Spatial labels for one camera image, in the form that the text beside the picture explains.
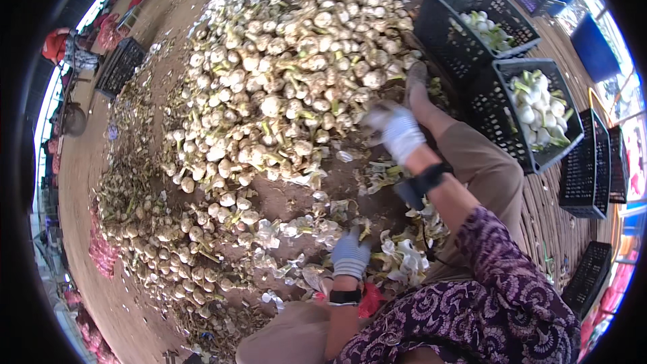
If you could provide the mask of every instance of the knee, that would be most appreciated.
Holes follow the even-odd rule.
[[[518,196],[523,190],[523,169],[519,163],[510,158],[509,162],[497,166],[497,180],[499,188],[505,191],[507,198]]]

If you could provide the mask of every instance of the blue glove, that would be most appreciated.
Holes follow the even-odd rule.
[[[354,227],[350,232],[342,235],[341,239],[337,241],[337,245],[333,250],[331,260],[335,272],[333,277],[337,275],[350,275],[358,280],[361,280],[366,271],[366,266],[371,259],[371,245],[369,242],[359,243],[360,229]]]

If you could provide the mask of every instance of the shoe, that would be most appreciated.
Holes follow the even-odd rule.
[[[416,61],[411,65],[409,72],[406,74],[406,88],[404,89],[403,104],[406,108],[411,109],[409,104],[409,95],[415,83],[422,83],[427,86],[427,66],[422,61]]]
[[[321,292],[321,280],[332,279],[333,273],[319,264],[306,264],[302,271],[303,279],[308,285]]]

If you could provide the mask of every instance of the bracelet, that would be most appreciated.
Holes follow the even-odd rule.
[[[359,306],[360,303],[332,303],[328,301],[329,306]]]

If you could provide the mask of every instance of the crate of garlic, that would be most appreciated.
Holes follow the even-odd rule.
[[[493,61],[461,99],[467,122],[540,174],[584,137],[582,121],[552,59]]]
[[[467,88],[496,59],[522,57],[542,39],[508,0],[423,0],[414,33]]]

